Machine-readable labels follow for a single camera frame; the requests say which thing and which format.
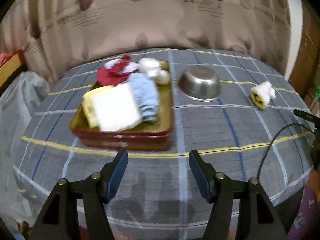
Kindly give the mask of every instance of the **silver bolt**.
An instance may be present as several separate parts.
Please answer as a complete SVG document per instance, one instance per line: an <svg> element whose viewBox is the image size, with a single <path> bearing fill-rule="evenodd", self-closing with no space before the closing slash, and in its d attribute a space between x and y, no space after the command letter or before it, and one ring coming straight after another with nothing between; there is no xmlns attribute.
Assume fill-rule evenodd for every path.
<svg viewBox="0 0 320 240"><path fill-rule="evenodd" d="M259 181L256 179L256 178L251 178L250 179L250 182L253 184L253 185L257 185L259 183Z"/></svg>
<svg viewBox="0 0 320 240"><path fill-rule="evenodd" d="M66 180L66 179L59 179L59 181L58 181L58 184L59 184L60 186L66 184L66 183L67 183L67 180Z"/></svg>
<svg viewBox="0 0 320 240"><path fill-rule="evenodd" d="M222 172L218 172L218 173L216 174L216 178L217 178L217 179L224 179L224 178L225 178L225 175L224 175Z"/></svg>
<svg viewBox="0 0 320 240"><path fill-rule="evenodd" d="M91 174L91 178L93 178L93 179L98 179L98 178L100 178L100 173L98 173L98 172L92 173L92 174Z"/></svg>

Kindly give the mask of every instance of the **tray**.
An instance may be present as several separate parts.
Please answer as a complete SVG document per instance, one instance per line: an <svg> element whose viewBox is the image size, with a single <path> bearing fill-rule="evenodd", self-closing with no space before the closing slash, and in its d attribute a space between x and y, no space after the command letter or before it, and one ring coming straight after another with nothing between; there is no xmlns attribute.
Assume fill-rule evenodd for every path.
<svg viewBox="0 0 320 240"><path fill-rule="evenodd" d="M96 83L91 90L100 87ZM136 127L119 132L100 132L98 127L89 128L82 104L70 122L70 129L86 146L144 151L164 151L171 147L173 127L171 84L158 85L159 120L141 123Z"/></svg>

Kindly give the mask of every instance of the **metal bowl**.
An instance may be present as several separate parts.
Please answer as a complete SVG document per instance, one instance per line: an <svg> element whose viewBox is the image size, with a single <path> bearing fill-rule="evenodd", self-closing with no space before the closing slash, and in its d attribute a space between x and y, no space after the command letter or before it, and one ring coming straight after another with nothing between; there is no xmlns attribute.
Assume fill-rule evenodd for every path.
<svg viewBox="0 0 320 240"><path fill-rule="evenodd" d="M204 102L216 100L221 92L216 72L201 65L188 67L179 78L178 86L188 97Z"/></svg>

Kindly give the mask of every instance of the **yellow cloth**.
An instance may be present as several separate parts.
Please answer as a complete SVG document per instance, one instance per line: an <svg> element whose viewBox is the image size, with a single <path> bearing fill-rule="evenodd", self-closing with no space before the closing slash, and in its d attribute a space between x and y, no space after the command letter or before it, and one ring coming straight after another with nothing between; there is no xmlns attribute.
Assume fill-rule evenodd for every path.
<svg viewBox="0 0 320 240"><path fill-rule="evenodd" d="M90 128L94 128L98 126L98 120L94 112L94 109L92 107L91 96L103 91L108 91L113 87L114 86L104 86L104 87L96 88L94 90L90 90L89 92L83 95L82 108L83 108L85 117L88 120L88 124Z"/></svg>

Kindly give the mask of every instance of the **tablecloth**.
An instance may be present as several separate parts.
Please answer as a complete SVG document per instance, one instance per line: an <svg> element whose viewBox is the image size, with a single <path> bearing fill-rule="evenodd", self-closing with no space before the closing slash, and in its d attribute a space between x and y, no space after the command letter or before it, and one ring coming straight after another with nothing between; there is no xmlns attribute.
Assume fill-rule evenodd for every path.
<svg viewBox="0 0 320 240"><path fill-rule="evenodd" d="M116 151L85 147L69 123L82 95L96 82L96 71L121 55L67 72L32 118L13 165L19 191L30 201L44 203L60 178L84 179L113 160ZM285 125L299 122L293 109L309 111L289 83L271 67L243 53L221 50L156 48L130 53L132 61L154 57L170 63L174 101L173 146L165 152L129 151L129 162L116 197L106 206L114 231L143 239L200 237L212 205L200 195L188 165L197 149L205 162L232 179L256 176L273 136ZM190 65L207 65L220 78L221 95L214 102L193 101L177 86ZM250 88L270 81L276 100L256 108ZM301 127L284 130L272 146L261 173L261 184L277 205L302 188L312 170L313 135ZM234 201L230 227L236 226ZM78 202L79 221L84 209Z"/></svg>

